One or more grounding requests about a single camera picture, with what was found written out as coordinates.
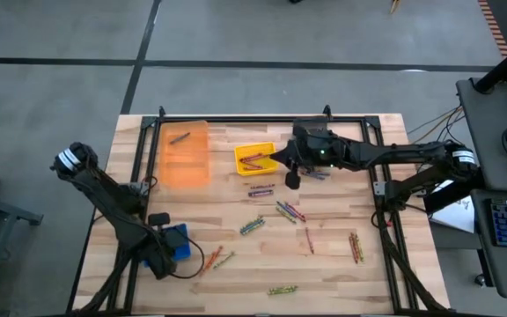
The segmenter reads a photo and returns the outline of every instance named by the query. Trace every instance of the wooden tabletop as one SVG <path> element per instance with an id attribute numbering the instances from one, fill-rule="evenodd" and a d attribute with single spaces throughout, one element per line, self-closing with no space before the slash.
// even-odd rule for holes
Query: wooden tabletop
<path id="1" fill-rule="evenodd" d="M 408 142 L 400 114 L 377 115 L 386 144 Z M 119 182 L 129 181 L 141 118 L 122 115 L 117 123 L 107 173 Z M 362 139 L 358 124 L 338 122 L 328 127 L 340 136 Z M 367 172 L 330 169 L 331 176 L 324 181 L 303 177 L 299 190 L 284 186 L 287 172 L 284 166 L 273 174 L 242 177 L 236 173 L 234 147 L 274 142 L 277 149 L 282 149 L 290 133 L 291 125 L 286 123 L 211 123 L 210 185 L 194 190 L 158 185 L 151 191 L 149 213 L 168 212 L 172 225 L 186 223 L 190 237 L 207 256 L 221 245 L 222 256 L 231 251 L 236 256 L 224 266 L 190 280 L 169 276 L 158 281 L 149 269 L 141 267 L 133 313 L 392 312 L 378 230 L 370 221 L 375 206 Z M 399 180 L 415 173 L 412 165 L 391 166 L 391 170 L 393 178 Z M 248 197 L 251 185 L 266 183 L 275 183 L 274 195 Z M 297 206 L 306 215 L 306 224 L 294 225 L 279 215 L 276 200 Z M 421 205 L 418 200 L 411 203 Z M 241 236 L 239 228 L 258 216 L 265 217 L 267 223 Z M 449 306 L 426 215 L 408 209 L 400 216 L 412 269 L 437 301 Z M 310 252 L 305 227 L 310 228 L 315 254 Z M 357 233 L 363 245 L 363 263 L 354 262 L 349 246 L 352 232 Z M 116 248 L 114 230 L 102 218 L 91 230 L 74 308 L 86 304 L 103 284 L 113 267 Z M 179 262 L 176 273 L 182 276 L 194 273 L 200 260 L 199 252 L 192 247 L 191 258 Z M 400 272 L 397 280 L 402 305 L 408 307 Z M 298 290 L 292 294 L 267 295 L 269 288 L 285 285 L 297 285 Z M 124 292 L 121 287 L 119 305 Z"/>

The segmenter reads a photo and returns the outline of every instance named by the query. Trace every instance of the orange plastic container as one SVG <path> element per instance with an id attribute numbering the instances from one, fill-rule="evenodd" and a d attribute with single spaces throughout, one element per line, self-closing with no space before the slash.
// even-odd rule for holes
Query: orange plastic container
<path id="1" fill-rule="evenodd" d="M 161 184 L 170 188 L 197 188 L 210 183 L 209 124 L 206 121 L 162 123 L 157 177 Z"/>
<path id="2" fill-rule="evenodd" d="M 277 162 L 273 159 L 266 157 L 252 161 L 251 163 L 262 166 L 261 170 L 246 170 L 246 164 L 240 162 L 242 158 L 252 156 L 255 154 L 273 154 L 275 153 L 275 144 L 262 143 L 262 144 L 248 144 L 241 145 L 234 148 L 234 158 L 236 159 L 236 170 L 242 176 L 259 175 L 263 173 L 273 173 L 277 170 Z"/>

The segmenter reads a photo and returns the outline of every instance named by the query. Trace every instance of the white paper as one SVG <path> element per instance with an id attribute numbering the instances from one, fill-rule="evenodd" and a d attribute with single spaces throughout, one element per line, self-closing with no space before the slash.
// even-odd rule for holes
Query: white paper
<path id="1" fill-rule="evenodd" d="M 434 191 L 438 191 L 452 182 L 453 181 L 444 181 Z M 474 207 L 471 196 L 467 196 L 435 212 L 431 216 L 431 221 L 465 232 L 474 233 Z"/>

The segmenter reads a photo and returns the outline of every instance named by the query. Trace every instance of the yellow tray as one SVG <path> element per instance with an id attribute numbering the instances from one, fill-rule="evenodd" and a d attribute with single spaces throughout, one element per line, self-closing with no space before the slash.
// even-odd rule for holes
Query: yellow tray
<path id="1" fill-rule="evenodd" d="M 247 165 L 240 162 L 240 159 L 259 153 L 273 154 L 275 153 L 275 145 L 269 142 L 262 144 L 241 145 L 235 147 L 234 158 L 236 159 L 236 170 L 238 171 L 238 174 L 242 176 L 250 176 L 250 175 L 259 175 L 263 173 L 273 173 L 274 171 L 277 170 L 278 163 L 269 157 L 260 158 L 256 159 L 255 161 L 252 161 L 252 163 L 256 165 L 263 166 L 263 169 L 253 171 L 246 170 L 244 167 L 246 167 Z"/>

